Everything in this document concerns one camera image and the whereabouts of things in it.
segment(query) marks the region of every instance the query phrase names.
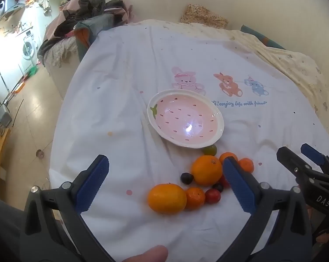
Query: blue gripper pad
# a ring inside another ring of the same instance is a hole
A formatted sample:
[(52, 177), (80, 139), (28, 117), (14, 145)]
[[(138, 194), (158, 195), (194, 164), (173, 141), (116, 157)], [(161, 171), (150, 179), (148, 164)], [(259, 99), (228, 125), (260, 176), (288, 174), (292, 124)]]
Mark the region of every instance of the blue gripper pad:
[(72, 190), (71, 195), (78, 214), (89, 209), (108, 173), (108, 158), (98, 155), (89, 168), (76, 177), (73, 182), (76, 189)]
[(244, 171), (233, 157), (224, 160), (223, 174), (242, 209), (254, 214), (261, 194), (258, 181), (252, 174)]
[(317, 165), (325, 163), (325, 156), (308, 144), (303, 144), (300, 147), (300, 152)]

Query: pink bunny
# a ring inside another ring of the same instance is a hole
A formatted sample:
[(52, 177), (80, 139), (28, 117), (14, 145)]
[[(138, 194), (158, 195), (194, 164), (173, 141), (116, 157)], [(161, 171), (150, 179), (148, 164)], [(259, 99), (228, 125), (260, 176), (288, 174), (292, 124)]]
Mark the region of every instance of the pink bunny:
[(194, 77), (196, 75), (195, 72), (183, 72), (178, 67), (173, 67), (172, 72), (176, 81), (176, 83), (172, 84), (173, 88), (191, 90), (202, 95), (206, 94), (204, 86), (196, 83), (196, 78)]

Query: hand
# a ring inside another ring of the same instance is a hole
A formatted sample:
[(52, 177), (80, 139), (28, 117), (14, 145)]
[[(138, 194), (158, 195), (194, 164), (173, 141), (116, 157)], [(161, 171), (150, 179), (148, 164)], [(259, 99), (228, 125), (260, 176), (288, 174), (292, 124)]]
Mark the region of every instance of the hand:
[[(309, 219), (311, 219), (311, 216), (312, 216), (312, 213), (313, 213), (313, 208), (308, 206), (308, 205), (306, 206), (306, 208), (307, 208), (307, 211), (308, 211)], [(329, 233), (323, 233), (322, 235), (319, 235), (316, 238), (316, 241), (319, 242), (319, 243), (327, 243), (329, 241)]]
[(143, 254), (129, 257), (122, 262), (165, 262), (168, 256), (168, 249), (163, 245), (157, 245)]

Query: bedspread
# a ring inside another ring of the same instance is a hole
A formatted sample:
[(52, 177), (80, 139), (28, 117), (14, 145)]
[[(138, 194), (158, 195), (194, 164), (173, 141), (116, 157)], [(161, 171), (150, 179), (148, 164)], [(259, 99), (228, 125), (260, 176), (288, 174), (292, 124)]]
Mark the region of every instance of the bedspread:
[(329, 133), (329, 86), (315, 61), (309, 56), (299, 52), (266, 47), (255, 36), (239, 30), (214, 29), (196, 23), (183, 24), (158, 20), (145, 20), (135, 25), (137, 24), (157, 25), (196, 38), (229, 38), (231, 41), (238, 41), (297, 85)]
[[(225, 122), (217, 155), (231, 151), (249, 157), (255, 178), (273, 188), (296, 185), (276, 159), (279, 147), (306, 159), (300, 154), (306, 142), (329, 155), (329, 134), (295, 83), (232, 36), (195, 38), (149, 24), (103, 31), (64, 98), (50, 181), (56, 188), (72, 181), (98, 154), (109, 158), (110, 172), (82, 217), (116, 261), (158, 244), (168, 247), (168, 261), (216, 261), (249, 218), (229, 189), (218, 204), (173, 216), (159, 215), (146, 204), (157, 184), (186, 188), (180, 175), (202, 155), (163, 140), (149, 123), (149, 100), (170, 88), (209, 98)], [(255, 251), (265, 245), (276, 215)]]

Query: screw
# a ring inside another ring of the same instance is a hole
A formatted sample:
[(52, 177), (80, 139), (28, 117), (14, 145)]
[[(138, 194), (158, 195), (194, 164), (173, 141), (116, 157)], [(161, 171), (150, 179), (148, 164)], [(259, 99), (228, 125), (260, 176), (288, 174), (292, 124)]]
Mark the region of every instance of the screw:
[(269, 189), (270, 185), (267, 182), (262, 182), (262, 183), (260, 183), (260, 187), (262, 189)]
[(300, 188), (297, 187), (297, 186), (294, 186), (294, 187), (293, 187), (293, 191), (294, 191), (295, 193), (300, 193)]
[(69, 189), (70, 186), (71, 186), (71, 182), (68, 182), (68, 181), (64, 182), (64, 183), (61, 185), (61, 187), (62, 187), (63, 189)]
[(37, 191), (38, 191), (38, 187), (37, 186), (31, 187), (31, 192), (32, 193), (36, 193)]

